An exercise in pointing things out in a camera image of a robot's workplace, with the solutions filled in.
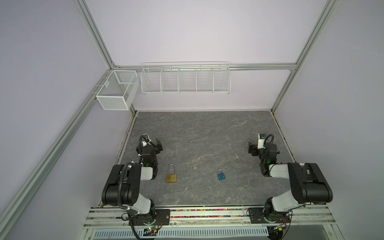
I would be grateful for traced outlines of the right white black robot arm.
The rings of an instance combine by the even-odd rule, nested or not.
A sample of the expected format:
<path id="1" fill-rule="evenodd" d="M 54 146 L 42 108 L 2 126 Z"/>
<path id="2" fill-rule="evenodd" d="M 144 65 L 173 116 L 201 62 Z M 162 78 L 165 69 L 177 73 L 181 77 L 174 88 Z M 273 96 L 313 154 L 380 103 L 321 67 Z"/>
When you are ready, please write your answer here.
<path id="1" fill-rule="evenodd" d="M 262 148 L 249 142 L 248 153 L 260 160 L 261 173 L 267 178 L 287 179 L 290 189 L 278 196 L 267 199 L 264 217 L 273 222 L 278 215 L 309 204 L 325 204 L 333 200 L 333 192 L 315 163 L 277 163 L 280 153 L 277 145 L 266 143 Z"/>

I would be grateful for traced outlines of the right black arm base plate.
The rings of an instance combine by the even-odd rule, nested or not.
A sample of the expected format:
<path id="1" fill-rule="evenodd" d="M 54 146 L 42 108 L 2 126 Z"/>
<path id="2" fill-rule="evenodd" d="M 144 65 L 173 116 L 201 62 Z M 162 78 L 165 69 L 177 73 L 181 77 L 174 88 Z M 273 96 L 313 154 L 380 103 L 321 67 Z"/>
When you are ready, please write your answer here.
<path id="1" fill-rule="evenodd" d="M 288 224 L 291 222 L 289 213 L 268 213 L 265 208 L 249 208 L 247 216 L 252 224 Z"/>

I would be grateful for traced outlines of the brass padlock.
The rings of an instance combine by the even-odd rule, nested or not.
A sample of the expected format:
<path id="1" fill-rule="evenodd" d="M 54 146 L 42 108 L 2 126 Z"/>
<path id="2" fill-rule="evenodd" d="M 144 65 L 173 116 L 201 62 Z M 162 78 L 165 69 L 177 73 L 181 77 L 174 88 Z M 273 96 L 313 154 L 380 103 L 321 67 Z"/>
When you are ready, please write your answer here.
<path id="1" fill-rule="evenodd" d="M 168 174 L 166 177 L 166 183 L 176 183 L 177 182 L 177 168 L 176 165 L 170 164 L 168 167 Z"/>

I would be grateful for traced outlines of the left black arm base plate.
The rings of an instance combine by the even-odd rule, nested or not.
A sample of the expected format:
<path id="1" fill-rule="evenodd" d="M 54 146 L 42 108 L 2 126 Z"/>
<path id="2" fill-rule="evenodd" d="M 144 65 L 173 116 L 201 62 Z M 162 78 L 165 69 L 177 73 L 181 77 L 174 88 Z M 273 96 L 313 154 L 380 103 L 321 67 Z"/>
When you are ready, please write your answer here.
<path id="1" fill-rule="evenodd" d="M 145 215 L 130 216 L 134 226 L 167 226 L 171 220 L 170 209 L 155 209 Z"/>

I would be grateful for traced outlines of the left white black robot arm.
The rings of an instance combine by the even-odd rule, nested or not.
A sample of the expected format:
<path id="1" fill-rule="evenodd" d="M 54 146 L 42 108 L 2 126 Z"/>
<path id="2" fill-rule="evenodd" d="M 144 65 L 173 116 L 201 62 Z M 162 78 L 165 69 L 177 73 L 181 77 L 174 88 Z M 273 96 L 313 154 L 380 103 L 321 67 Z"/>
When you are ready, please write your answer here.
<path id="1" fill-rule="evenodd" d="M 158 174 L 157 154 L 163 150 L 160 140 L 141 143 L 137 147 L 139 163 L 114 165 L 102 191 L 103 205 L 119 207 L 129 215 L 154 219 L 156 207 L 152 200 L 140 194 L 143 181 L 154 180 Z"/>

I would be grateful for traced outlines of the blue padlock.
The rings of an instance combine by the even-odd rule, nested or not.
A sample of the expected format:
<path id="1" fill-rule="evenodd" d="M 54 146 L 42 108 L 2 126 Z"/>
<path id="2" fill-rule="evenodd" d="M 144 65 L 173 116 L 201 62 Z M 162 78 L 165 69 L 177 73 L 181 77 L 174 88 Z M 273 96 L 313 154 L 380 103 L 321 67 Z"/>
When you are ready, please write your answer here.
<path id="1" fill-rule="evenodd" d="M 226 176 L 221 169 L 217 170 L 217 176 L 219 181 L 223 181 L 226 179 Z"/>

